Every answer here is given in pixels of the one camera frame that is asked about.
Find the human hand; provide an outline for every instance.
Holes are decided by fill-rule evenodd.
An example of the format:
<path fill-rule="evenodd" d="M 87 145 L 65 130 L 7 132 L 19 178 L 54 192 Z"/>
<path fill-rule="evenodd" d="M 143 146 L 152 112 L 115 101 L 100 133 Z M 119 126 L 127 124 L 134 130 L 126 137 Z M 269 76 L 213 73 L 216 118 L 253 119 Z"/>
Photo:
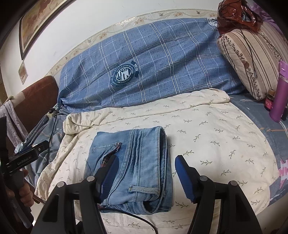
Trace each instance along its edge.
<path fill-rule="evenodd" d="M 23 170 L 24 177 L 28 175 L 27 170 Z M 6 187 L 6 192 L 8 197 L 15 197 L 15 194 L 12 190 Z M 28 183 L 24 180 L 24 186 L 19 189 L 19 195 L 21 197 L 21 202 L 23 202 L 24 206 L 31 207 L 34 204 L 33 193 L 30 191 L 30 187 Z"/>

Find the printed emblem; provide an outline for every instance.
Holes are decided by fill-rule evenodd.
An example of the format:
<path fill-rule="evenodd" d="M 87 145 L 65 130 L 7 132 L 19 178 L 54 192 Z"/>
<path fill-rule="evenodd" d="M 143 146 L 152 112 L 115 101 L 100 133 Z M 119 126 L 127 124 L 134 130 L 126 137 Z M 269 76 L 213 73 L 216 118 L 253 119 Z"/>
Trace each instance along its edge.
<path fill-rule="evenodd" d="M 132 60 L 130 63 L 116 67 L 111 74 L 111 85 L 124 86 L 133 77 L 138 77 L 138 65 Z"/>

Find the plastic bag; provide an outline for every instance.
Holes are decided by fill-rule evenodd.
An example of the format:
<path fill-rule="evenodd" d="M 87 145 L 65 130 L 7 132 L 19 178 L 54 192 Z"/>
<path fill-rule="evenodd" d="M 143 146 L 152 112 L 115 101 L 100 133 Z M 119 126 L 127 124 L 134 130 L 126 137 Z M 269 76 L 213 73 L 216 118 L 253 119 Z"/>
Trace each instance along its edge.
<path fill-rule="evenodd" d="M 224 0 L 218 6 L 218 31 L 222 35 L 233 29 L 251 29 L 257 32 L 262 19 L 246 6 L 246 1 Z"/>

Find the purple bottle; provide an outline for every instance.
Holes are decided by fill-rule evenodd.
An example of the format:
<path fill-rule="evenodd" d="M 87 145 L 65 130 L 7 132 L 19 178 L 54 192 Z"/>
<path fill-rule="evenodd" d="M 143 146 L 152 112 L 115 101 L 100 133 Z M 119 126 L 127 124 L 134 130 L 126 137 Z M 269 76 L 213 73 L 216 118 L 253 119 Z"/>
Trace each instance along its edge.
<path fill-rule="evenodd" d="M 272 109 L 269 112 L 271 119 L 275 122 L 280 122 L 281 116 L 288 102 L 288 64 L 280 60 L 278 70 L 279 78 L 276 95 Z"/>

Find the silver bolt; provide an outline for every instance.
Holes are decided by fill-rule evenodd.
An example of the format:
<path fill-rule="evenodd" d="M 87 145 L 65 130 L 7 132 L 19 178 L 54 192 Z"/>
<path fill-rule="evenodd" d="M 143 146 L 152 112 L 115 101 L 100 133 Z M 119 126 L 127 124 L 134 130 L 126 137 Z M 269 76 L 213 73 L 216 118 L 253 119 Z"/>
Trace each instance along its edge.
<path fill-rule="evenodd" d="M 201 180 L 201 181 L 207 181 L 208 178 L 207 178 L 207 176 L 203 176 L 203 175 L 202 175 L 202 176 L 200 176 L 200 180 Z"/>
<path fill-rule="evenodd" d="M 89 181 L 89 182 L 91 182 L 91 181 L 93 181 L 93 180 L 95 180 L 95 177 L 94 176 L 89 176 L 89 177 L 87 177 L 87 181 Z"/>
<path fill-rule="evenodd" d="M 233 185 L 233 186 L 237 186 L 238 185 L 237 181 L 235 181 L 235 180 L 231 180 L 230 184 Z"/>
<path fill-rule="evenodd" d="M 65 183 L 63 182 L 63 181 L 61 181 L 61 182 L 59 182 L 58 184 L 57 184 L 57 187 L 58 188 L 61 188 L 61 187 L 63 187 L 65 185 Z"/>

